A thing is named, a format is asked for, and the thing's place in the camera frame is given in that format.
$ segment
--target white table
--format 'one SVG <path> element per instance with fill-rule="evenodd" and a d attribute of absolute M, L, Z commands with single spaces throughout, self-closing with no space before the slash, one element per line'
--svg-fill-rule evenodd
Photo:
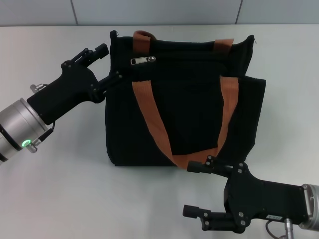
<path fill-rule="evenodd" d="M 260 179 L 319 185 L 319 25 L 70 26 L 0 28 L 0 110 L 50 83 L 60 64 L 109 32 L 137 29 L 171 41 L 256 37 L 247 75 L 267 80 L 256 145 L 248 155 Z M 110 58 L 94 63 L 98 79 Z M 104 103 L 83 103 L 56 123 L 36 154 L 27 150 L 0 167 L 0 237 L 4 239 L 269 239 L 265 222 L 244 234 L 203 232 L 184 218 L 184 204 L 223 212 L 226 179 L 176 168 L 115 167 L 105 149 Z M 273 223 L 281 236 L 284 225 Z M 296 239 L 319 233 L 294 227 Z"/>

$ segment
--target zipper pull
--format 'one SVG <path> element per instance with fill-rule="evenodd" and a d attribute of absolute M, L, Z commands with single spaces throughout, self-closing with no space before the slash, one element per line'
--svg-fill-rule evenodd
<path fill-rule="evenodd" d="M 141 64 L 145 62 L 154 62 L 156 58 L 154 56 L 146 56 L 140 58 L 133 58 L 131 59 L 131 65 Z"/>

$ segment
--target bag handle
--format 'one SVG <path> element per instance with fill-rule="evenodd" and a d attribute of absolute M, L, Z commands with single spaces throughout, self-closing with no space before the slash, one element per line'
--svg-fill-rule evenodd
<path fill-rule="evenodd" d="M 136 53 L 149 53 L 151 40 L 156 38 L 147 31 L 135 31 L 133 34 L 133 51 Z"/>
<path fill-rule="evenodd" d="M 154 35 L 147 31 L 135 31 L 133 34 L 133 51 L 135 53 L 148 54 L 150 52 L 151 40 L 156 40 Z M 234 39 L 216 39 L 213 51 L 228 54 Z"/>
<path fill-rule="evenodd" d="M 132 86 L 150 134 L 160 151 L 174 164 L 180 168 L 187 169 L 189 161 L 205 163 L 208 155 L 217 156 L 226 141 L 228 125 L 237 106 L 239 91 L 238 78 L 220 77 L 220 88 L 224 106 L 217 147 L 186 155 L 173 155 L 171 152 L 168 134 L 160 118 L 160 113 L 153 96 L 151 81 L 132 82 Z"/>

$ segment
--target brown strap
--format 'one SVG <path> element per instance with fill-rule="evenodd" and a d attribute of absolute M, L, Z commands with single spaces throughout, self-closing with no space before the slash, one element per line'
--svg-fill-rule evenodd
<path fill-rule="evenodd" d="M 217 39 L 214 43 L 214 52 L 228 54 L 234 39 Z"/>
<path fill-rule="evenodd" d="M 238 102 L 238 78 L 220 77 L 220 87 L 224 99 L 224 106 L 222 126 L 217 141 L 217 148 L 186 155 L 173 155 L 171 152 L 168 134 L 163 121 L 160 118 L 153 96 L 151 81 L 132 82 L 132 86 L 150 134 L 158 148 L 174 164 L 186 169 L 189 161 L 199 161 L 204 163 L 208 155 L 217 156 L 225 143 L 228 133 L 228 125 Z"/>
<path fill-rule="evenodd" d="M 150 41 L 156 38 L 147 31 L 136 31 L 133 34 L 133 51 L 135 53 L 149 53 Z"/>

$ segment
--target label sticker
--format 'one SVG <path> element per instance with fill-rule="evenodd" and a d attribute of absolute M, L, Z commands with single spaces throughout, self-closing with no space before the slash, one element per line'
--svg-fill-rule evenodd
<path fill-rule="evenodd" d="M 274 215 L 268 215 L 266 216 L 267 219 L 272 219 L 272 220 L 281 220 L 283 217 L 279 216 L 274 216 Z"/>

